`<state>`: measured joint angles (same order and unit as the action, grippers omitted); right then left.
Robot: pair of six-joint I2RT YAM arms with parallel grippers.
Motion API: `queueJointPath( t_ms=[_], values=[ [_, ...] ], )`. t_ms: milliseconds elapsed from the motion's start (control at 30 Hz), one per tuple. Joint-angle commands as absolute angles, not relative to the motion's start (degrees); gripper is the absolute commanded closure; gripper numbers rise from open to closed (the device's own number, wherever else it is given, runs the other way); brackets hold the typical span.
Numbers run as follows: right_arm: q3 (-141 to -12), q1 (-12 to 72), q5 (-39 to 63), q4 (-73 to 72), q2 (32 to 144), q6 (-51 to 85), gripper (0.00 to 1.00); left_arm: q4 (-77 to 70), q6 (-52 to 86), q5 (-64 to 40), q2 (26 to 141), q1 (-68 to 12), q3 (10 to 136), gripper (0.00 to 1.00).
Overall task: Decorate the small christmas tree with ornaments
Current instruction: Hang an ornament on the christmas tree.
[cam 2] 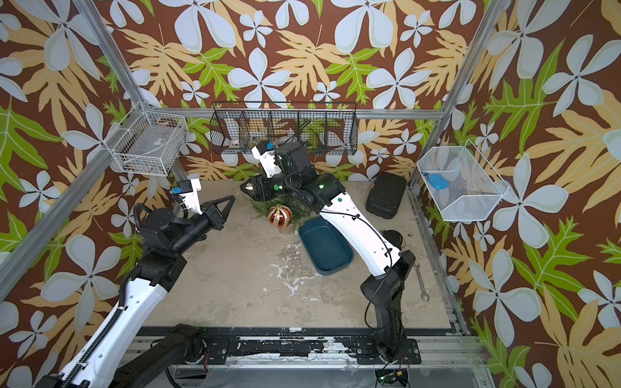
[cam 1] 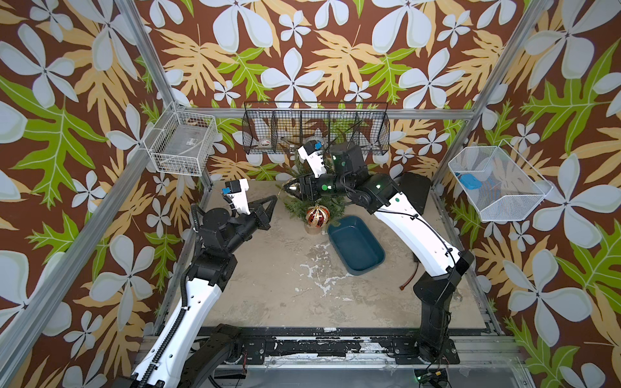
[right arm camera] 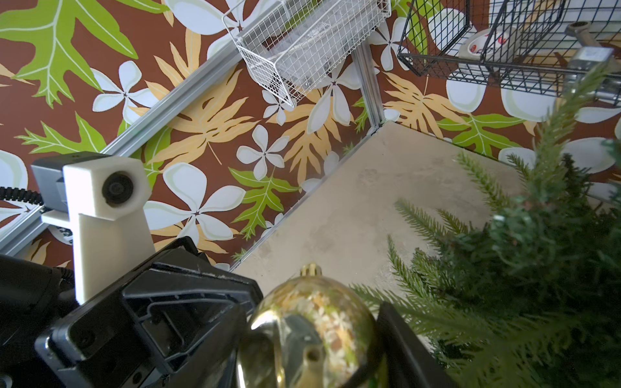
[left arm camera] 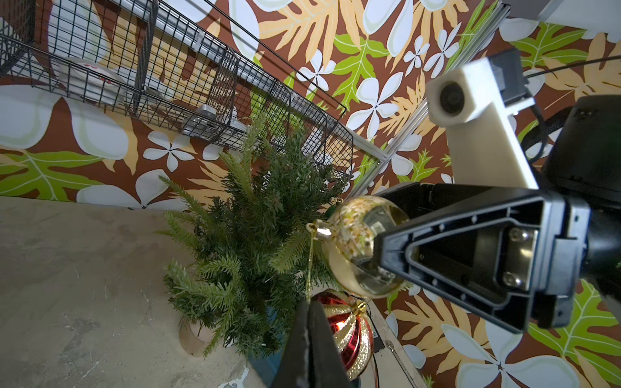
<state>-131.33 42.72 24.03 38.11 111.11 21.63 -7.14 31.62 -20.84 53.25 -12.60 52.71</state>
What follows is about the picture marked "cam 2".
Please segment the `red gold striped ornament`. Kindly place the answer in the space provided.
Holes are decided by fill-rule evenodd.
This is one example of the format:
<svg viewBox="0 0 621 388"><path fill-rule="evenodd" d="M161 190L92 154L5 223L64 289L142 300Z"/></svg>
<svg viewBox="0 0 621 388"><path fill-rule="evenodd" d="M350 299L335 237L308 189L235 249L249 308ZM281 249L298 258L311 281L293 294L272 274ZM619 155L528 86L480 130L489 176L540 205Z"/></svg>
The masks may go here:
<svg viewBox="0 0 621 388"><path fill-rule="evenodd" d="M275 205L268 211L268 221L277 228L286 228L293 221L293 213L286 205Z"/></svg>

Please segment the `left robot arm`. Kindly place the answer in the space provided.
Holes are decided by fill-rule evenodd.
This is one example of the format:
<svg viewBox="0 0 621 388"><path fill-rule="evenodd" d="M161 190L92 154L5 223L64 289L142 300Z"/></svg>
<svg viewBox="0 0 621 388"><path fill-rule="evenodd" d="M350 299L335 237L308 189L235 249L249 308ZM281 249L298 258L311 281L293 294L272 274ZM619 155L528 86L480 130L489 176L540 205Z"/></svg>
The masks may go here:
<svg viewBox="0 0 621 388"><path fill-rule="evenodd" d="M178 217L168 208L134 206L137 230L144 240L142 258L122 280L119 299L85 347L60 373L43 376L39 387L145 387L184 357L200 357L204 347L198 328L180 324L173 333L129 363L121 359L151 312L171 291L187 261L183 257L210 231L223 229L235 198L227 196Z"/></svg>

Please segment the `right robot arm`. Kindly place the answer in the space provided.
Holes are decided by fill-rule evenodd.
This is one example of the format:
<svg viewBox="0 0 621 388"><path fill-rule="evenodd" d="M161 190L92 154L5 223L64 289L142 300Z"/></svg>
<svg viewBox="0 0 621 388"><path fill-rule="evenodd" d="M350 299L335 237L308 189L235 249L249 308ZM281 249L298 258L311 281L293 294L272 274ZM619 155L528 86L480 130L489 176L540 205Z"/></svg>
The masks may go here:
<svg viewBox="0 0 621 388"><path fill-rule="evenodd" d="M375 309L372 329L378 355L386 363L399 360L406 342L401 298L415 255L383 237L334 175L317 172L301 143L263 141L252 148L252 155L264 172L241 184L242 192L256 202L294 197L341 233L370 271L361 291Z"/></svg>

